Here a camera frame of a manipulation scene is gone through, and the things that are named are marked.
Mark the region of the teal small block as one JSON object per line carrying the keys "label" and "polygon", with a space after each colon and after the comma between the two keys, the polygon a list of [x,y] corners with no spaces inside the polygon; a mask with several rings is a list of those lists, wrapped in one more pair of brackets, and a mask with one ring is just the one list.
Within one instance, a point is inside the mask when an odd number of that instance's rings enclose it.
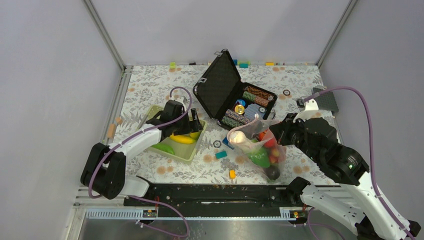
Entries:
{"label": "teal small block", "polygon": [[227,156],[228,156],[228,154],[225,150],[215,153],[215,158],[217,160],[222,159],[222,158],[226,158]]}

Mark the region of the red toy pepper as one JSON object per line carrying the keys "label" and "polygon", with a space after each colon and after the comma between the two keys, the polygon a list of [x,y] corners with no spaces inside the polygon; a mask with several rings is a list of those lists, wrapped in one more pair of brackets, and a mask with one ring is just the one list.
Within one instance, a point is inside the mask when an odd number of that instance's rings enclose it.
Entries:
{"label": "red toy pepper", "polygon": [[263,147],[266,149],[273,149],[273,148],[276,148],[277,146],[278,146],[278,143],[275,137],[270,138],[263,145]]}

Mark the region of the wooden block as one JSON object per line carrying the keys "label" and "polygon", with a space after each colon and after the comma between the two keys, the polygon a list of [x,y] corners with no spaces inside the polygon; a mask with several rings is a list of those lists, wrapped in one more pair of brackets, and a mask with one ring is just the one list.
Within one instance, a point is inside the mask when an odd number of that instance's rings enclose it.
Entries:
{"label": "wooden block", "polygon": [[114,136],[115,136],[116,129],[117,129],[117,125],[115,123],[111,123],[108,126],[108,129],[107,129],[107,132],[106,132],[106,138],[107,139],[113,139]]}

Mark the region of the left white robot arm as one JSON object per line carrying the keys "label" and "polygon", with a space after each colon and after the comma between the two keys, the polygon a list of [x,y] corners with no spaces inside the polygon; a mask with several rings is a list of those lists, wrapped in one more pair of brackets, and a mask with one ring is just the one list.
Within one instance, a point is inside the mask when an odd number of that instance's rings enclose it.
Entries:
{"label": "left white robot arm", "polygon": [[154,202],[155,192],[149,188],[150,182],[147,180],[126,173],[127,162],[170,136],[202,130],[195,108],[169,100],[164,109],[146,120],[133,135],[112,145],[95,144],[88,155],[80,182],[89,188],[91,198],[94,192],[109,200],[119,195],[135,196],[142,205],[148,206]]}

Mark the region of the blue playing cards deck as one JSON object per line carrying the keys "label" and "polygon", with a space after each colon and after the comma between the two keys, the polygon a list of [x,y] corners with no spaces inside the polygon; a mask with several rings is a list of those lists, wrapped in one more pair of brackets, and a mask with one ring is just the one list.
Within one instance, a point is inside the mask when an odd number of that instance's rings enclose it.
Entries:
{"label": "blue playing cards deck", "polygon": [[260,119],[264,119],[266,111],[267,109],[265,107],[256,103],[251,103],[245,108],[243,115],[251,120],[254,120],[256,115],[258,115]]}

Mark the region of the yellow big blind button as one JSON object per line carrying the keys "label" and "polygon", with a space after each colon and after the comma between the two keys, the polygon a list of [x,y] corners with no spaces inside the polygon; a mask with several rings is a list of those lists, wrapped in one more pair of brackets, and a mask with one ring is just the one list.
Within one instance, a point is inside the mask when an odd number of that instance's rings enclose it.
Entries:
{"label": "yellow big blind button", "polygon": [[234,107],[234,111],[239,115],[243,115],[245,113],[245,107],[241,104],[238,104]]}

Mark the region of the dark grey lego baseplate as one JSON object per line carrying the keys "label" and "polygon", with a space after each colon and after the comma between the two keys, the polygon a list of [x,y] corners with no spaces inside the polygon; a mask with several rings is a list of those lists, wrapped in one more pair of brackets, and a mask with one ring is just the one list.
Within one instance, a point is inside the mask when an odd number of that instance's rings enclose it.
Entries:
{"label": "dark grey lego baseplate", "polygon": [[332,113],[339,112],[339,106],[336,102],[335,95],[331,91],[316,96],[313,100],[317,103],[319,110],[331,111]]}

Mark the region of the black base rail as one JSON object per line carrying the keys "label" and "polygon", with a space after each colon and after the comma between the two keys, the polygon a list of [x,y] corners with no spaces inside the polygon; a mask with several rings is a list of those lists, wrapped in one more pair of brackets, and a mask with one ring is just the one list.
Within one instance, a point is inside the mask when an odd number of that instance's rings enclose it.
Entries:
{"label": "black base rail", "polygon": [[303,218],[308,206],[287,185],[165,184],[150,186],[144,200],[129,197],[126,207],[152,207],[159,217],[177,217],[168,204],[186,218],[270,218],[290,210],[290,217]]}

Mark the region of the red strawberry bunch toy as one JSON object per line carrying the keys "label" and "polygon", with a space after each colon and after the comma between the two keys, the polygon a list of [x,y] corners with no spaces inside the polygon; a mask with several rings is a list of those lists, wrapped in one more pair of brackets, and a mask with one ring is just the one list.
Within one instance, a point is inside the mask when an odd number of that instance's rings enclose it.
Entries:
{"label": "red strawberry bunch toy", "polygon": [[273,146],[267,149],[268,161],[271,165],[277,165],[280,163],[284,151],[279,146]]}

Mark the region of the white green leek toy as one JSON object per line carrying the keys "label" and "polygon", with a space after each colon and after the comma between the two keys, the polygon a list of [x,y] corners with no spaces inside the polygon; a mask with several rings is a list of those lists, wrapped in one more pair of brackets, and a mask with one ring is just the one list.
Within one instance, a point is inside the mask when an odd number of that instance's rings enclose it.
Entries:
{"label": "white green leek toy", "polygon": [[268,152],[263,145],[256,139],[248,139],[242,131],[237,130],[231,132],[228,141],[258,167],[268,168],[271,165],[268,158]]}

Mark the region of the yellow toy mango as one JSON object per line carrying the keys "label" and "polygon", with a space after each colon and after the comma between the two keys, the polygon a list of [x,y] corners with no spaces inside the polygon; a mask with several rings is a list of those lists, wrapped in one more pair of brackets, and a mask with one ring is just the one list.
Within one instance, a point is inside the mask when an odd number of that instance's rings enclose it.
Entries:
{"label": "yellow toy mango", "polygon": [[194,140],[198,140],[199,137],[200,137],[200,135],[201,135],[201,133],[202,133],[201,131],[192,132],[192,133],[189,134],[189,137],[192,138],[192,139],[194,139]]}

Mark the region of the loose poker chip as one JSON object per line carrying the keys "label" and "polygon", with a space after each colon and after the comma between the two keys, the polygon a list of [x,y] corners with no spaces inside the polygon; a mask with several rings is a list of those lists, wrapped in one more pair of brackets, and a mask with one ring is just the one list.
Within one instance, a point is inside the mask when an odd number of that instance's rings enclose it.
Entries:
{"label": "loose poker chip", "polygon": [[213,146],[214,146],[215,148],[220,148],[220,147],[222,146],[222,143],[221,143],[221,141],[219,141],[219,140],[215,140],[215,141],[213,142]]}

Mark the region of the green toy cucumber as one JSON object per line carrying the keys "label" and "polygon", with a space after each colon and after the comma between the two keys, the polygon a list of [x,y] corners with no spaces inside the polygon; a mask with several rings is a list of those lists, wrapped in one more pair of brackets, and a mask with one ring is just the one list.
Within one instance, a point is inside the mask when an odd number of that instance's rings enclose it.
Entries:
{"label": "green toy cucumber", "polygon": [[174,149],[170,145],[162,143],[162,142],[154,144],[151,147],[159,151],[165,152],[167,154],[171,154],[171,155],[175,154]]}

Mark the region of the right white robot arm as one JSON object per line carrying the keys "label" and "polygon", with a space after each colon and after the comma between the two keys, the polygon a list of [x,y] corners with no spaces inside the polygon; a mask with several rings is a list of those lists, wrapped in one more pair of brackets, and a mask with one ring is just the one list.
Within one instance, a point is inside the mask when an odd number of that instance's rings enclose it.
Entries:
{"label": "right white robot arm", "polygon": [[296,177],[286,188],[291,205],[303,203],[327,214],[359,240],[404,240],[418,236],[420,224],[404,218],[380,188],[373,186],[367,162],[356,150],[338,142],[336,128],[325,119],[295,119],[295,114],[290,113],[269,129],[278,144],[294,145],[316,163],[325,176],[351,195],[359,208],[321,192],[302,177]]}

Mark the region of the black poker chip case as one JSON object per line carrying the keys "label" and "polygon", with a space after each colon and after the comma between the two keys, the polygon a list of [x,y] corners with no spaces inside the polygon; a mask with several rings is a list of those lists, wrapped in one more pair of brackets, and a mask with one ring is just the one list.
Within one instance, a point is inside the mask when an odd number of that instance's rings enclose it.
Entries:
{"label": "black poker chip case", "polygon": [[266,108],[264,120],[268,118],[278,96],[266,89],[243,82],[228,49],[215,53],[217,56],[193,87],[194,96],[207,115],[226,130],[247,124],[244,114],[234,111],[236,105],[246,108],[258,104]]}

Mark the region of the blue lego brick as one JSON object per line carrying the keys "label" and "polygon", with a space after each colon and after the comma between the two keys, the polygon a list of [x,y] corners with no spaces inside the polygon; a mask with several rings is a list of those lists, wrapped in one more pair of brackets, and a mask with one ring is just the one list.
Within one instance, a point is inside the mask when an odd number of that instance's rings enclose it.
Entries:
{"label": "blue lego brick", "polygon": [[222,143],[224,144],[224,145],[226,145],[228,148],[230,148],[230,149],[232,149],[232,150],[234,150],[235,148],[229,143],[229,140],[225,137],[223,140],[222,140]]}

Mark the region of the yellow small block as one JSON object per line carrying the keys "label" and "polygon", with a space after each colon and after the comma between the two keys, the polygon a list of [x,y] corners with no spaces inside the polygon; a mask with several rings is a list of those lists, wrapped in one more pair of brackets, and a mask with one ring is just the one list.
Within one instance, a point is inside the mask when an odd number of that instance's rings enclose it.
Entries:
{"label": "yellow small block", "polygon": [[228,175],[229,175],[229,178],[231,179],[231,180],[234,180],[235,178],[236,178],[236,171],[235,170],[233,170],[233,169],[231,169],[231,170],[229,170],[229,172],[228,172]]}

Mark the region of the clear zip top bag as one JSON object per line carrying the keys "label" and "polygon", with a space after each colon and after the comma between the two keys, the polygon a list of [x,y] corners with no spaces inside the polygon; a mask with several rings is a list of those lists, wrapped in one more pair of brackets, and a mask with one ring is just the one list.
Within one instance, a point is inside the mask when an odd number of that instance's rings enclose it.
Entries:
{"label": "clear zip top bag", "polygon": [[226,136],[229,144],[271,183],[281,178],[287,157],[287,148],[277,143],[270,130],[277,123],[255,114],[251,122],[231,129]]}

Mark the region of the green plastic basket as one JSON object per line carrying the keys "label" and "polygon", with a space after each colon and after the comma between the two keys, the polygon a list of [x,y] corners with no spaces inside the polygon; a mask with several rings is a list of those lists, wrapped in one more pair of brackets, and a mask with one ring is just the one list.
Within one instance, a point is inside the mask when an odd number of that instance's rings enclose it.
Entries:
{"label": "green plastic basket", "polygon": [[191,162],[200,148],[202,137],[204,136],[206,132],[206,127],[208,126],[207,122],[204,120],[200,120],[200,123],[203,125],[203,130],[201,131],[199,139],[197,139],[196,142],[193,144],[177,143],[171,140],[169,137],[164,139],[161,142],[171,146],[174,150],[174,154],[169,154],[169,153],[160,151],[158,149],[155,149],[153,147],[148,147],[146,151],[156,153],[161,156],[165,156],[167,158],[180,161],[180,162],[185,162],[185,163]]}

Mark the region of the yellow toy banana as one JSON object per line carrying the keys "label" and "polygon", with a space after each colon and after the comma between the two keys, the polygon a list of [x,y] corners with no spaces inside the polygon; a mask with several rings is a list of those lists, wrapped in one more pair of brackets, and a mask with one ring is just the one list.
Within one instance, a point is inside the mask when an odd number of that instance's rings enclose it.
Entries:
{"label": "yellow toy banana", "polygon": [[190,137],[190,136],[185,136],[185,135],[170,135],[169,138],[176,142],[176,143],[180,143],[180,144],[185,144],[185,145],[190,145],[190,144],[194,144],[197,140]]}

